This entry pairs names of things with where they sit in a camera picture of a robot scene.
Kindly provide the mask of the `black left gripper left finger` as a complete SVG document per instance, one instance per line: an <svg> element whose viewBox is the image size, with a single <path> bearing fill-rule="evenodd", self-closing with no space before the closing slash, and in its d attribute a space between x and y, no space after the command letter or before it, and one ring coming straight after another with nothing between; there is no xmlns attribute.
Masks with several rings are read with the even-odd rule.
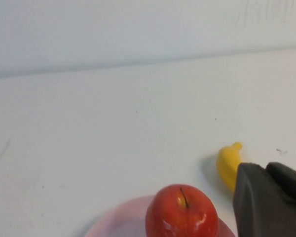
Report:
<svg viewBox="0 0 296 237"><path fill-rule="evenodd" d="M296 202L266 167L238 166L233 209L240 237L296 237Z"/></svg>

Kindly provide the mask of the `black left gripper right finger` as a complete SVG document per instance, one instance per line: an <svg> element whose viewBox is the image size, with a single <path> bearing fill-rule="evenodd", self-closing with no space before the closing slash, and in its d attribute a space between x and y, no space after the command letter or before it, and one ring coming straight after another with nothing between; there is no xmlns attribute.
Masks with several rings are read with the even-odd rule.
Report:
<svg viewBox="0 0 296 237"><path fill-rule="evenodd" d="M296 202L296 170L279 162L270 162L266 171L284 193Z"/></svg>

